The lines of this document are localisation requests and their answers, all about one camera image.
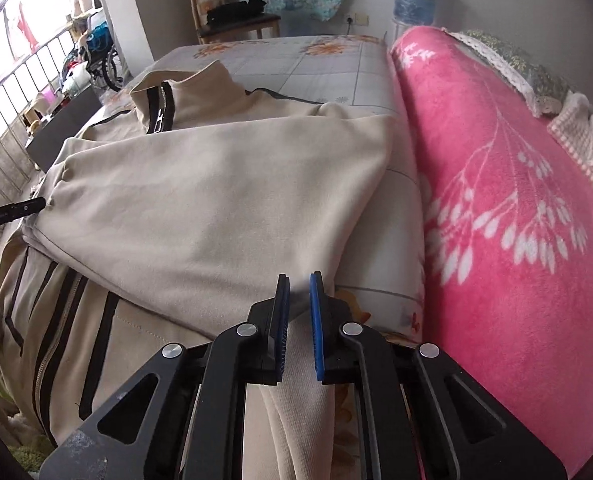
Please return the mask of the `beige zip jacket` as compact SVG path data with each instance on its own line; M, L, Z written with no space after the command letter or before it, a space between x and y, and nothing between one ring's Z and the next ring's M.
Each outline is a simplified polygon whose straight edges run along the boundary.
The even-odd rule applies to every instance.
M46 208L1 243L0 376L19 421L63 443L164 344L242 322L286 274L286 376L252 391L244 473L328 478L335 394L315 378L307 279L335 277L394 118L248 92L219 62L152 72L130 97L64 142Z

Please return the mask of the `black clothes on chair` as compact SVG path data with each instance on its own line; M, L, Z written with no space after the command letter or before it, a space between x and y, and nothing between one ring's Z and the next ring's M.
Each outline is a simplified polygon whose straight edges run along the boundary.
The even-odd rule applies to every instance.
M246 0L225 3L208 11L206 24L210 26L223 26L258 18L264 13L267 2L264 0Z

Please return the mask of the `metal balcony railing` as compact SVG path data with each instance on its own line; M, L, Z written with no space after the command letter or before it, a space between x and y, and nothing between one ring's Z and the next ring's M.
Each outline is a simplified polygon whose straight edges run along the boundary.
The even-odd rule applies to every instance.
M35 174L35 163L25 149L28 140L22 113L41 94L60 94L62 62L74 41L61 29L36 51L10 53L0 27L0 205L19 198Z

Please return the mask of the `grey low cabinet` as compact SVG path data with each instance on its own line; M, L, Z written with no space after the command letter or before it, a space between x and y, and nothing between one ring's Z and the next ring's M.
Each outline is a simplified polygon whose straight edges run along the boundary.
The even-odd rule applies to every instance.
M39 124L27 141L27 155L40 170L47 172L64 141L75 136L100 108L101 102L95 89L87 87L57 114Z

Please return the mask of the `floral bed sheet mattress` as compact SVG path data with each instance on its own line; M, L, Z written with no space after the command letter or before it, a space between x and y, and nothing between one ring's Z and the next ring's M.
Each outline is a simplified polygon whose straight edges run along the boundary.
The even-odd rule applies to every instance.
M286 376L248 393L243 474L326 479L333 389L315 378L307 285L416 341L423 227L411 136L381 44L287 38L159 61L170 133L111 146L89 265L201 333L241 321L289 276Z

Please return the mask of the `pink plush blanket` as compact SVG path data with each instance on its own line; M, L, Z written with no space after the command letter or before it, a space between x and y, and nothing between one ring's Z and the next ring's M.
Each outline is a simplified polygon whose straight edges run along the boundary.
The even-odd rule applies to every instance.
M423 336L578 474L593 457L592 183L454 36L408 29L392 58L423 196Z

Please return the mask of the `wheelchair with blue bag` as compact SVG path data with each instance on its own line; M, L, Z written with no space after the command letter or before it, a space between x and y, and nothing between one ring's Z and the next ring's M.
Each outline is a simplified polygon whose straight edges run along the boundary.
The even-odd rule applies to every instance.
M124 84L121 60L108 24L103 22L86 30L78 44L80 60L86 65L91 82L100 88L121 91Z

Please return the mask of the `wooden chair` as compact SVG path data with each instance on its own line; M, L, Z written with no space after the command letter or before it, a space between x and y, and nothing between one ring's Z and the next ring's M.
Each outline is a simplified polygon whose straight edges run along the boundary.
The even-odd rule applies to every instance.
M280 16L265 11L265 0L224 1L208 11L203 10L199 0L189 2L199 44L233 40L248 32L263 39L264 29L272 38L280 36Z

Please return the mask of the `lace trimmed pillow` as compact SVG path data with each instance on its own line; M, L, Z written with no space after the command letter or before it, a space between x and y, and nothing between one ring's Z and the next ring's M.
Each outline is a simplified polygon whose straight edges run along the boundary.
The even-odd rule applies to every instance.
M534 62L527 52L483 30L450 32L449 36L494 68L525 99L534 117L556 116L561 112L569 84Z

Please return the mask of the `wall power socket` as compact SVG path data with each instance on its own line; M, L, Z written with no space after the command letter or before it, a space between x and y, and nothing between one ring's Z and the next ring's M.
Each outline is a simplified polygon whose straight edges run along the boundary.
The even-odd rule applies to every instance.
M367 27L369 25L369 15L355 12L353 14L347 14L345 21L351 26Z

